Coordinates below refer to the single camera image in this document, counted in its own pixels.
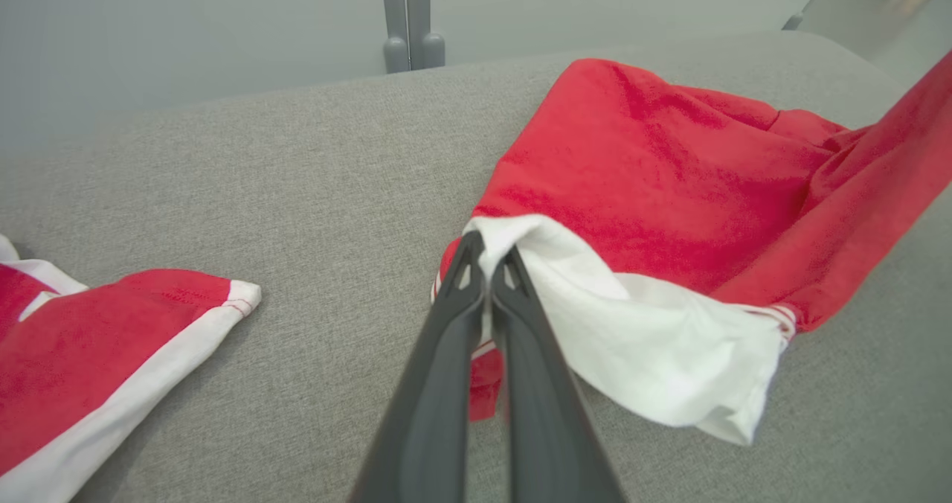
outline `gray couch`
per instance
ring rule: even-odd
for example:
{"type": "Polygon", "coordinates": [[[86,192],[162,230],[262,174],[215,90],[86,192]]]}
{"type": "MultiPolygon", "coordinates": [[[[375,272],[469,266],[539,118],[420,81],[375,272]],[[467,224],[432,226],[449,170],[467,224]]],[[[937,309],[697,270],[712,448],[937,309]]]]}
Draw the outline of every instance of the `gray couch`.
{"type": "MultiPolygon", "coordinates": [[[[846,126],[901,95],[833,42],[775,32],[217,100],[7,151],[0,232],[28,257],[92,286],[184,268],[265,293],[76,500],[345,500],[443,248],[582,56],[846,126]]],[[[751,448],[652,424],[585,387],[632,500],[952,500],[950,241],[946,192],[845,310],[795,338],[751,448]]],[[[504,500],[503,430],[499,418],[472,426],[470,501],[504,500]]]]}

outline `couch cushion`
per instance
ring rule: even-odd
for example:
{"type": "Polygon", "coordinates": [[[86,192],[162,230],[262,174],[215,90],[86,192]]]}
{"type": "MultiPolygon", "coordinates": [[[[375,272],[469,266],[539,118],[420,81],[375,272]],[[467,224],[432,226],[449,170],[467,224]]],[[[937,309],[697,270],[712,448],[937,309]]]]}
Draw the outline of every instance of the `couch cushion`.
{"type": "MultiPolygon", "coordinates": [[[[89,285],[186,268],[265,292],[77,500],[344,500],[443,248],[581,56],[846,126],[874,122],[900,95],[832,42],[765,33],[217,100],[55,155],[4,154],[0,232],[22,253],[89,285]]],[[[625,489],[688,502],[925,500],[952,488],[948,240],[946,194],[846,310],[795,340],[753,448],[653,425],[585,388],[625,489]]],[[[502,438],[498,419],[472,427],[470,501],[504,500],[502,438]]]]}

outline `red towel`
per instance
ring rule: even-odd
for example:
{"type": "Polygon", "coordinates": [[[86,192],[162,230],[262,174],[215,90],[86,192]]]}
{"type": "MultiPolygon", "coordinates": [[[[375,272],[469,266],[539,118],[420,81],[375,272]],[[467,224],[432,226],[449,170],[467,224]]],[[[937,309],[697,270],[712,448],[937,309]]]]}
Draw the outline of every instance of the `red towel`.
{"type": "Polygon", "coordinates": [[[0,235],[0,500],[68,501],[258,305],[252,283],[147,270],[88,289],[0,235]]]}
{"type": "MultiPolygon", "coordinates": [[[[952,54],[857,130],[584,60],[499,161],[473,217],[545,215],[612,272],[783,311],[810,331],[949,184],[950,141],[952,54]]],[[[493,415],[502,377],[488,351],[473,366],[473,419],[493,415]]]]}

